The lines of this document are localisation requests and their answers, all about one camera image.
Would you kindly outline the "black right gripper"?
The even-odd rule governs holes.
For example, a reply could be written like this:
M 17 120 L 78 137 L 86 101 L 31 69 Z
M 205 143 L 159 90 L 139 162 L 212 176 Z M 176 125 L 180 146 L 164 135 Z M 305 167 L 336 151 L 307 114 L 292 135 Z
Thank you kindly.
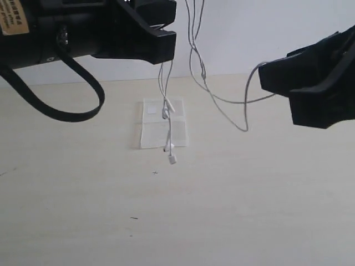
M 354 120 L 354 26 L 259 67 L 261 88 L 287 97 L 292 122 L 327 129 Z

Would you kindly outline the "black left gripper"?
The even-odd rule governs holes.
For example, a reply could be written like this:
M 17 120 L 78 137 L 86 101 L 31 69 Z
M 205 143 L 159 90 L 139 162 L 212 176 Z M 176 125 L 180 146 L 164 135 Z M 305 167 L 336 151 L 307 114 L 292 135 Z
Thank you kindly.
M 50 63 L 63 49 L 73 58 L 159 64 L 175 54 L 176 33 L 166 27 L 149 26 L 130 1 L 2 1 L 1 63 Z

